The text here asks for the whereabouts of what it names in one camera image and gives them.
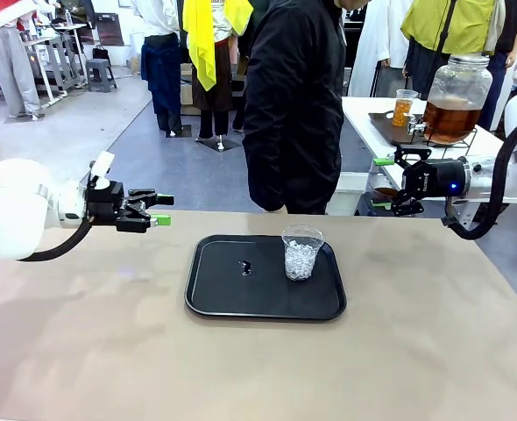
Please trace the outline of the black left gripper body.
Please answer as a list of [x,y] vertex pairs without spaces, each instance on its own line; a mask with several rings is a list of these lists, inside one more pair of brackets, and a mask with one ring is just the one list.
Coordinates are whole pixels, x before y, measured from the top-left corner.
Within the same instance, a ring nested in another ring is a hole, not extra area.
[[104,189],[97,189],[95,182],[88,182],[87,220],[92,226],[120,226],[124,198],[124,185],[121,182],[110,182]]

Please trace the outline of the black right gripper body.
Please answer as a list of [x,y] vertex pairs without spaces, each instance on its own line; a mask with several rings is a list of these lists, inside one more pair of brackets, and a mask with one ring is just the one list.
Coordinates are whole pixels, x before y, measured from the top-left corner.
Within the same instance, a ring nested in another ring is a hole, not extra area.
[[461,160],[418,161],[409,169],[409,191],[414,197],[461,196],[465,168]]

